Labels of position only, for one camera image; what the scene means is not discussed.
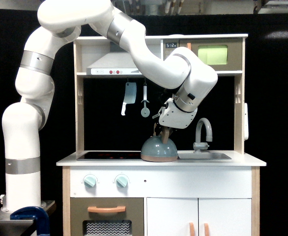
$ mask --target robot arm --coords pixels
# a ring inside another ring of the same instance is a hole
[[[156,57],[146,46],[145,27],[110,0],[46,0],[38,20],[42,27],[29,37],[16,78],[21,102],[9,106],[2,117],[9,211],[41,204],[38,130],[46,123],[54,95],[50,71],[56,52],[79,36],[81,25],[89,24],[128,51],[151,81],[167,89],[181,86],[160,110],[163,126],[187,127],[217,82],[215,71],[187,48],[175,49],[165,61]]]
[[[52,32],[89,24],[96,32],[128,51],[141,73],[154,83],[178,93],[159,112],[160,124],[186,128],[197,107],[217,82],[217,74],[191,50],[176,48],[165,61],[145,43],[145,27],[117,8],[110,0],[46,0],[38,10],[40,24]]]

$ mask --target stovetop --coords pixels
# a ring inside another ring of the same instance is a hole
[[[90,160],[134,160],[140,159],[141,152],[139,151],[90,151],[79,157],[78,161]]]

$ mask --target blue clamp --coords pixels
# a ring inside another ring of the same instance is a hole
[[[38,236],[50,236],[49,216],[38,206],[21,208],[10,215],[11,220],[34,219]]]

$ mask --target hanging utensil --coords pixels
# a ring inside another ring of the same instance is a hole
[[[125,95],[122,103],[121,115],[125,116],[126,104],[135,103],[136,98],[136,83],[127,82],[125,84]]]
[[[143,101],[144,102],[144,108],[141,110],[141,115],[142,117],[148,117],[149,116],[149,109],[146,107],[146,102],[149,103],[148,99],[147,99],[147,84],[146,84],[146,80],[144,81],[144,86],[143,86]]]

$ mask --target white countertop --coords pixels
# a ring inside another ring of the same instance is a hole
[[[233,150],[210,150],[208,152],[223,153],[231,160],[187,160],[181,159],[173,162],[148,162],[142,159],[137,160],[76,160],[89,151],[73,153],[57,162],[57,166],[266,166],[261,161],[247,153],[239,154]],[[192,153],[193,150],[178,151],[180,153]]]

